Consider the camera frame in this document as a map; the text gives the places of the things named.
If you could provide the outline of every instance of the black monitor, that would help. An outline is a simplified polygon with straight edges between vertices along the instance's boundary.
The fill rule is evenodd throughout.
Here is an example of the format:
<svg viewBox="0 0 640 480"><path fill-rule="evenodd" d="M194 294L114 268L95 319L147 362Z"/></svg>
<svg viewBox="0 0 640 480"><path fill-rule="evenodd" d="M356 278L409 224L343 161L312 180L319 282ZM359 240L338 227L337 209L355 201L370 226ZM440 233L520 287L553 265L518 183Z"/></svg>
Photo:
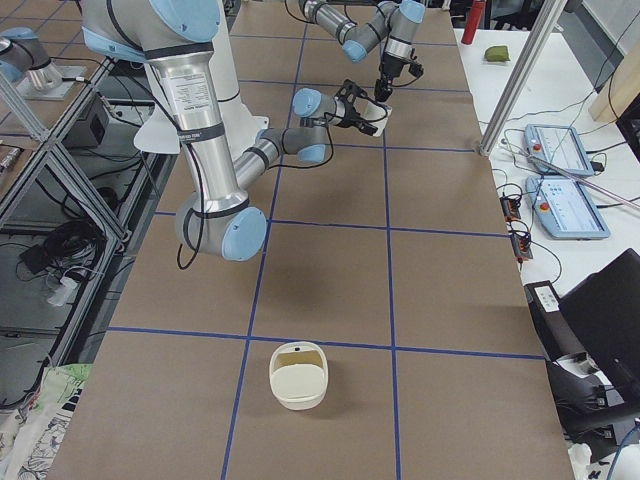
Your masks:
<svg viewBox="0 0 640 480"><path fill-rule="evenodd" d="M640 400L640 256L624 251L559 303L575 335L624 400Z"/></svg>

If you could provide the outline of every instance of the white table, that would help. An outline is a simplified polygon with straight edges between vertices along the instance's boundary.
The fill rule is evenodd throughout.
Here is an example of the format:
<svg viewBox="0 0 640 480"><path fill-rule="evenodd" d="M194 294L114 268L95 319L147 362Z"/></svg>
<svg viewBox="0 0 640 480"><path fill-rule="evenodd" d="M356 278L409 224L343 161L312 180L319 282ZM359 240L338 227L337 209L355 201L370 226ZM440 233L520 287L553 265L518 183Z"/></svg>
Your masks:
<svg viewBox="0 0 640 480"><path fill-rule="evenodd" d="M476 112L481 121L481 128L484 129L485 122L490 120L511 75L528 33L479 30L472 45L459 43L462 30L457 30L455 33L469 88L474 97ZM511 61L506 65L486 62L484 52L493 45L507 45ZM584 99L592 90L591 83L562 35L553 33L510 118L519 117L528 112L563 109L567 105ZM594 122L588 112L595 97L596 94L592 93L582 110L581 106L577 105L560 113L530 115L522 120L508 122L505 128L523 129L529 123L569 125L575 121L573 125L578 132L592 130L602 125ZM523 146L520 132L509 132L509 139L517 146ZM598 150L624 140L614 124L592 134L583 135L581 139L588 151ZM608 155L606 171L589 180L625 198L640 195L640 163L631 149L624 145L606 153ZM493 150L490 159L494 168L507 172L509 182L517 183L523 188L525 179L532 175L514 167L511 154L499 147ZM523 157L518 157L518 165L528 166ZM496 185L503 184L504 175L501 172L495 172L495 180ZM508 193L513 192L516 192L513 187L508 190ZM590 190L590 193L596 204L616 203L593 190ZM531 225L530 204L524 203L524 205L526 207L521 208L523 220ZM562 276L554 284L560 295L567 293L589 274L601 270L627 248L632 247L640 252L640 235L637 234L640 231L640 212L629 207L616 207L600 210L600 213L611 230L611 236L605 240L553 240L537 220L534 222L533 240L551 249L562 261ZM558 273L557 261L535 245L532 251L534 259L525 262L522 268L522 283L553 280Z"/></svg>

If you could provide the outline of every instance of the label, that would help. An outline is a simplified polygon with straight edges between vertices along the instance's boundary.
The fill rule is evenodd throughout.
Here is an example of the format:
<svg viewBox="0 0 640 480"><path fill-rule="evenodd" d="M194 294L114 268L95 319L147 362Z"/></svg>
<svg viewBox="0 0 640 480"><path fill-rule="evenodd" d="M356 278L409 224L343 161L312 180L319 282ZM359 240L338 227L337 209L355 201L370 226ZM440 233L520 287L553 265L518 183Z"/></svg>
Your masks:
<svg viewBox="0 0 640 480"><path fill-rule="evenodd" d="M170 77L165 84L177 115L211 109L211 94L204 73Z"/></svg>
<svg viewBox="0 0 640 480"><path fill-rule="evenodd" d="M538 295L538 299L540 300L545 312L551 313L560 310L560 305L558 305L558 300L553 294L551 287L536 287L534 288L534 291L536 292L536 295Z"/></svg>

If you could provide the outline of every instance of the light blue joint cap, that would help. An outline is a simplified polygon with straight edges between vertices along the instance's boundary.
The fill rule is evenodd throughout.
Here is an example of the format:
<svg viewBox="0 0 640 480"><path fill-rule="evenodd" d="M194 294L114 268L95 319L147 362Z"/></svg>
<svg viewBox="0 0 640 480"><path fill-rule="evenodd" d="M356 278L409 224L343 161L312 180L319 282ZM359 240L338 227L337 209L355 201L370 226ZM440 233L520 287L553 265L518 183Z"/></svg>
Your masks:
<svg viewBox="0 0 640 480"><path fill-rule="evenodd" d="M89 50L93 50L94 52L109 57L118 58L120 60L147 63L144 53L139 50L114 42L113 40L103 37L102 35L98 35L85 27L82 27L82 32L84 34L84 43L86 43Z"/></svg>
<svg viewBox="0 0 640 480"><path fill-rule="evenodd" d="M2 60L0 60L0 72L2 72L11 83L17 82L22 78L22 72L20 70L10 63L3 62Z"/></svg>
<svg viewBox="0 0 640 480"><path fill-rule="evenodd" d="M358 63L367 56L367 50L355 40L347 40L342 44L342 50L352 63Z"/></svg>
<svg viewBox="0 0 640 480"><path fill-rule="evenodd" d="M402 3L400 4L400 13L413 23L422 23L424 11L424 5L416 2L415 0L402 0Z"/></svg>
<svg viewBox="0 0 640 480"><path fill-rule="evenodd" d="M311 116L320 106L322 94L312 88L303 88L293 97L293 113L305 118Z"/></svg>
<svg viewBox="0 0 640 480"><path fill-rule="evenodd" d="M0 32L0 36L6 37L9 40L37 40L38 38L34 31L27 27L10 28L4 32Z"/></svg>
<svg viewBox="0 0 640 480"><path fill-rule="evenodd" d="M264 214L256 207L247 207L229 222L222 239L222 257L245 262L260 251L266 235Z"/></svg>
<svg viewBox="0 0 640 480"><path fill-rule="evenodd" d="M212 0L150 0L162 21L182 38L210 42L220 27L218 2Z"/></svg>
<svg viewBox="0 0 640 480"><path fill-rule="evenodd" d="M298 152L298 160L308 163L320 163L324 161L324 152L327 146L324 143L304 147Z"/></svg>

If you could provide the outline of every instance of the white container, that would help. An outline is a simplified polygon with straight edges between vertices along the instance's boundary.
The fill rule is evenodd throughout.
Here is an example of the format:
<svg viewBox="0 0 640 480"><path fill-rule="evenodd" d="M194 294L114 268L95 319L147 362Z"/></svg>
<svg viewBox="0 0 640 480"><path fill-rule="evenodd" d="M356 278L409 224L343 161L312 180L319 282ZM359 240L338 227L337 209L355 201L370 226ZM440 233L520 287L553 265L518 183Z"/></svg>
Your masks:
<svg viewBox="0 0 640 480"><path fill-rule="evenodd" d="M315 343L281 345L269 362L269 382L275 397L289 410L313 408L329 384L327 357Z"/></svg>

